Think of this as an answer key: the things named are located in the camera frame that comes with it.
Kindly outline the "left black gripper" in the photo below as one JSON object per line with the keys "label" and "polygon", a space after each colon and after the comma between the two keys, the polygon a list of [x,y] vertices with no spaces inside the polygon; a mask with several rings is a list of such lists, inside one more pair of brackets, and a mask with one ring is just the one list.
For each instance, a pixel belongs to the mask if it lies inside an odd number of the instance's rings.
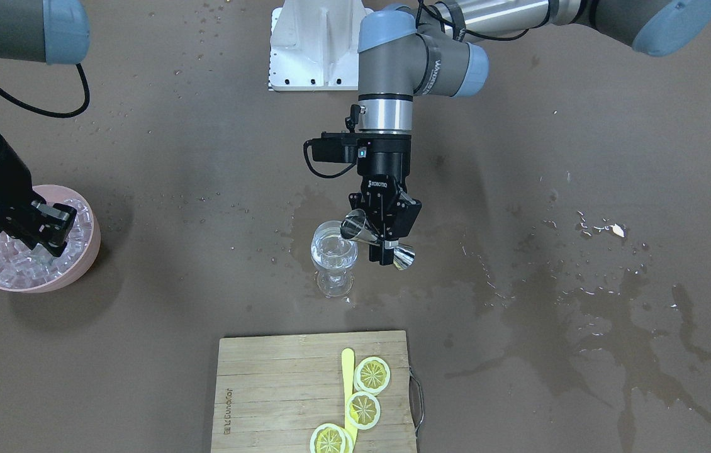
{"label": "left black gripper", "polygon": [[408,195],[412,143],[410,135],[356,135],[357,173],[363,178],[352,208],[362,209],[381,240],[369,245],[369,261],[394,264],[394,249],[407,237],[422,210]]}

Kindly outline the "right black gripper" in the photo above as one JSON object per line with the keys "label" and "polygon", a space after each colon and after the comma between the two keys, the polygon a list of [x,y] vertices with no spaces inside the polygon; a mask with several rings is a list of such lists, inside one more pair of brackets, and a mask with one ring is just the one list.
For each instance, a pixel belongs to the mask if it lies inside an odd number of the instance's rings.
{"label": "right black gripper", "polygon": [[[36,222],[35,209],[41,216]],[[38,245],[53,257],[60,257],[68,245],[68,236],[77,218],[73,206],[46,204],[31,188],[30,170],[22,163],[4,137],[0,138],[0,232],[18,238],[28,249]]]}

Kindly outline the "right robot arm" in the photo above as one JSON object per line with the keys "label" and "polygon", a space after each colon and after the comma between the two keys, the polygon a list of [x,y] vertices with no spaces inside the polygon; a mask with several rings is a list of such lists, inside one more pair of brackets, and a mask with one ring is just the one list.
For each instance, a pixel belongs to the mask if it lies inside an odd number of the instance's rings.
{"label": "right robot arm", "polygon": [[[19,100],[0,86],[0,96],[33,114],[70,120],[90,105],[90,86],[82,61],[91,43],[91,26],[80,1],[0,1],[0,60],[76,68],[82,103],[72,111],[51,111]],[[0,132],[0,234],[29,249],[43,247],[61,256],[76,221],[76,209],[51,203],[33,188],[31,172]]]}

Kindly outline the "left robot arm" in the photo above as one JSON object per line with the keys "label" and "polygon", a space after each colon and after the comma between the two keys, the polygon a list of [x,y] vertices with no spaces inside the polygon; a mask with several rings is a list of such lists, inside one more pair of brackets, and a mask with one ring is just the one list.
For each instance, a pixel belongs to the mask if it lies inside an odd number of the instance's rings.
{"label": "left robot arm", "polygon": [[438,1],[399,4],[359,26],[359,97],[346,120],[345,147],[363,178],[343,222],[368,258],[407,269],[421,201],[408,195],[416,96],[473,96],[487,81],[480,40],[510,42],[552,24],[580,24],[650,57],[683,48],[711,20],[711,1]]}

